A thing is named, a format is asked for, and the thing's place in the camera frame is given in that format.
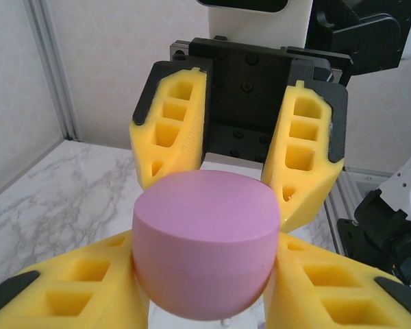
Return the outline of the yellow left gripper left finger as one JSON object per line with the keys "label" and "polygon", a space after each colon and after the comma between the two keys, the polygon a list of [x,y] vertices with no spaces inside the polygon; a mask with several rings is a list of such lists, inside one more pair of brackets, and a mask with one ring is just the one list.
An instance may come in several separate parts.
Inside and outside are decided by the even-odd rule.
{"label": "yellow left gripper left finger", "polygon": [[147,328],[132,234],[31,265],[0,284],[0,328]]}

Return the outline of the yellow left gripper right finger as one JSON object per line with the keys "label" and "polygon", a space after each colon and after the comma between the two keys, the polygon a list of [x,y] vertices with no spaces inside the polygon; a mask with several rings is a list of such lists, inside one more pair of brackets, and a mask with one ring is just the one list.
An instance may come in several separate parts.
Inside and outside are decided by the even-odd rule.
{"label": "yellow left gripper right finger", "polygon": [[281,233],[264,292],[267,328],[411,328],[411,288]]}

